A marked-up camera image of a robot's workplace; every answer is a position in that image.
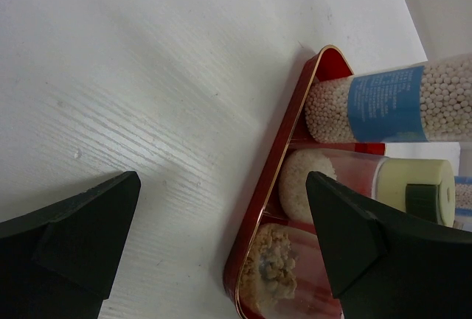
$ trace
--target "white wall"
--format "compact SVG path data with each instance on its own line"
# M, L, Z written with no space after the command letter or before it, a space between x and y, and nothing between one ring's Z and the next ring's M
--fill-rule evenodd
M406 0L429 60L472 52L472 0ZM472 175L472 144L461 144L460 175Z

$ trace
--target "blue label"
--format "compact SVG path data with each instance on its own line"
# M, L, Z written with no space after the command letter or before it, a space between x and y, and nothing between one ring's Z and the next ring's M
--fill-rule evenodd
M472 210L469 208L456 208L456 216L472 217Z
M423 69L415 66L353 79L347 116L359 142L427 141L420 115Z
M456 184L472 184L472 177L454 177Z

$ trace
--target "yellow lid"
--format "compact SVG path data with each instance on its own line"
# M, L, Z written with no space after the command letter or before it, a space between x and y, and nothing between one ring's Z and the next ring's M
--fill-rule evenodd
M431 200L431 204L427 205L425 198L425 208L437 207L442 223L452 227L456 207L456 192L451 163L434 159L387 159L378 172L375 199L397 210L406 212L408 208L407 187L411 188L411 186L436 186L437 204L434 203L434 200ZM415 208L420 209L421 207L418 208L418 202L421 202L421 197L416 197L414 202Z

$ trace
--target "brown granular food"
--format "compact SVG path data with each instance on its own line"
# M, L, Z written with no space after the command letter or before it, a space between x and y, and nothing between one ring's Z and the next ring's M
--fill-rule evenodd
M259 228L243 266L240 298L253 312L274 307L295 296L295 254L285 227L266 224Z

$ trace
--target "white table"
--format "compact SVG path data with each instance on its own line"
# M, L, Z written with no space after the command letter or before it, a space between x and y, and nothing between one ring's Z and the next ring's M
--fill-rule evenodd
M236 318L221 273L302 64L425 60L404 0L0 0L0 220L136 170L105 318Z

